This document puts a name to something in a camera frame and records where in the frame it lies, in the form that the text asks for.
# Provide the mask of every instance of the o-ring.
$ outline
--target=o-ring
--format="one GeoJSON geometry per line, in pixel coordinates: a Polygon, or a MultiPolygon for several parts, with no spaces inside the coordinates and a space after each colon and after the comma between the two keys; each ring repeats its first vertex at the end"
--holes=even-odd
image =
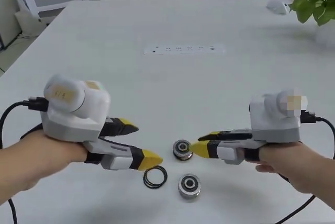
{"type": "Polygon", "coordinates": [[[158,189],[158,188],[160,188],[162,185],[165,184],[165,182],[167,180],[168,180],[168,173],[165,170],[165,168],[162,167],[162,166],[160,166],[160,165],[157,165],[157,166],[154,166],[152,168],[146,169],[146,171],[144,172],[144,175],[143,175],[143,182],[144,182],[145,186],[148,187],[148,188],[150,188],[150,189],[158,189]],[[164,180],[160,184],[154,184],[154,183],[150,182],[149,179],[148,179],[148,172],[150,170],[159,170],[159,171],[161,171],[163,173],[164,180]]]}

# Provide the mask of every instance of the hand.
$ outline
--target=hand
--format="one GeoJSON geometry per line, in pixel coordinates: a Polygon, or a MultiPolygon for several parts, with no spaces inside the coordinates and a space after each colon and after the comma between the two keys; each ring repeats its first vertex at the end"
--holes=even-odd
{"type": "Polygon", "coordinates": [[[301,193],[311,193],[314,175],[310,171],[317,171],[325,159],[300,142],[265,145],[260,148],[259,157],[258,172],[282,174],[301,193]]]}
{"type": "Polygon", "coordinates": [[[49,138],[42,130],[28,134],[16,145],[18,152],[32,164],[24,190],[31,189],[41,178],[63,170],[72,162],[84,162],[87,157],[83,146],[49,138]]]}

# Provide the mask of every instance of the power strip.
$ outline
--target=power strip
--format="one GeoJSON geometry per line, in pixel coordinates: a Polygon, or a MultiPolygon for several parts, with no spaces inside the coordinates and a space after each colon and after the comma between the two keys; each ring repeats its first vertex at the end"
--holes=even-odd
{"type": "Polygon", "coordinates": [[[207,54],[207,53],[224,53],[222,45],[211,46],[152,46],[147,47],[144,54],[207,54]]]}

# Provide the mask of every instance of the metal bearing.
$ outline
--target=metal bearing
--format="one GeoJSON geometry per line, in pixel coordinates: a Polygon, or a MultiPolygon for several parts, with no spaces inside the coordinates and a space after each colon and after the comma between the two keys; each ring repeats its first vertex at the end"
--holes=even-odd
{"type": "Polygon", "coordinates": [[[189,160],[193,155],[193,152],[189,150],[190,145],[191,143],[189,143],[186,140],[183,140],[183,139],[178,140],[177,142],[173,144],[173,148],[172,148],[173,155],[177,159],[182,160],[182,161],[189,160]]]}
{"type": "Polygon", "coordinates": [[[178,190],[184,199],[195,199],[201,190],[199,178],[193,174],[183,175],[179,179],[178,190]]]}

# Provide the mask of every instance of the white table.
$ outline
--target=white table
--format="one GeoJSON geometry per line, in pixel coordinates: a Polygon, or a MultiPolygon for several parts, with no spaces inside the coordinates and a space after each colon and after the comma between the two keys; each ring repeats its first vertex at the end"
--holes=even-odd
{"type": "MultiPolygon", "coordinates": [[[[137,171],[110,172],[74,164],[14,197],[20,224],[274,223],[309,196],[252,164],[226,165],[197,156],[180,163],[178,139],[191,142],[214,130],[249,127],[254,95],[300,87],[309,108],[335,122],[335,57],[314,43],[315,24],[294,13],[279,16],[267,0],[143,0],[75,3],[47,28],[0,79],[1,107],[42,95],[47,79],[61,73],[99,80],[113,104],[140,131],[114,138],[150,149],[169,173],[158,190],[137,171]],[[225,54],[143,55],[150,44],[223,43],[225,54]],[[202,183],[201,197],[183,201],[177,181],[185,173],[202,183]]],[[[5,124],[5,145],[40,122],[16,109],[5,124]]],[[[332,156],[331,131],[302,127],[303,141],[332,156]]],[[[291,223],[330,222],[335,213],[316,200],[291,223]]],[[[8,205],[0,222],[11,223],[8,205]]]]}

